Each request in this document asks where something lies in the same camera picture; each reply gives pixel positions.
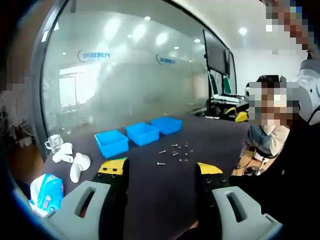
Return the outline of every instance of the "blue storage box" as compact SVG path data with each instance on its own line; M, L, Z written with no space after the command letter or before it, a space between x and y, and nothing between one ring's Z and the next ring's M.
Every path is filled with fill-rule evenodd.
M129 139L117 130L98 133L94 138L106 159L129 150Z
M126 135L135 144L143 146L159 139L159 129L144 122L137 123L125 128Z
M151 125L159 129L160 133L164 135L173 134L182 128L182 120L174 119L172 117L164 116L158 119L151 120Z

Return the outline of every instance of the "dark tabletop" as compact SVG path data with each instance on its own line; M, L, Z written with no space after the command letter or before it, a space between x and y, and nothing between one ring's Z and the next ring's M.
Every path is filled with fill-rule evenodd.
M197 116L181 119L181 131L160 135L158 141L142 147L130 141L129 151L111 158L127 157L130 160L125 239L163 240L178 236L197 219L195 164L202 162L214 165L229 176L239 160L249 128L247 122L235 123ZM92 180L106 161L98 149L94 134L75 135L71 143L73 156L79 152L91 159L90 168L81 173L78 183L70 179L71 164L64 161L55 163L52 153L43 169L43 173L63 180L65 195L83 181ZM179 154L172 157L172 151L178 151ZM158 166L157 162L166 165Z

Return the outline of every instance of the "chair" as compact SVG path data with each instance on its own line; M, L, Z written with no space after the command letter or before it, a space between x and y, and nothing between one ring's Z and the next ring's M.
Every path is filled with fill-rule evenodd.
M257 147L255 148L255 152L258 153L262 157L262 161L260 163L260 166L250 166L250 167L248 167L247 169L245 169L244 175L247 175L247 176L252 176L252 175L259 176L259 175L261 175L265 171L263 169L264 165L270 159L275 159L279 155L279 153L276 154L276 155L267 154L267 153L261 151L260 149L258 149Z

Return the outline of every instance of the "monitor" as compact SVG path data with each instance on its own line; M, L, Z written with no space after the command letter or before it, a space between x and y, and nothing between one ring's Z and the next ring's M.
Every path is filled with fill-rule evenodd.
M229 50L226 49L211 33L203 30L203 34L208 70L215 70L220 74L229 76Z

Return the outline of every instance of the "glass wall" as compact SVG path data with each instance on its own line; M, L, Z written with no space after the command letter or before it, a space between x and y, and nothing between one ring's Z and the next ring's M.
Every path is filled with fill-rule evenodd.
M42 103L49 135L68 139L205 104L199 22L161 0L71 2L46 40Z

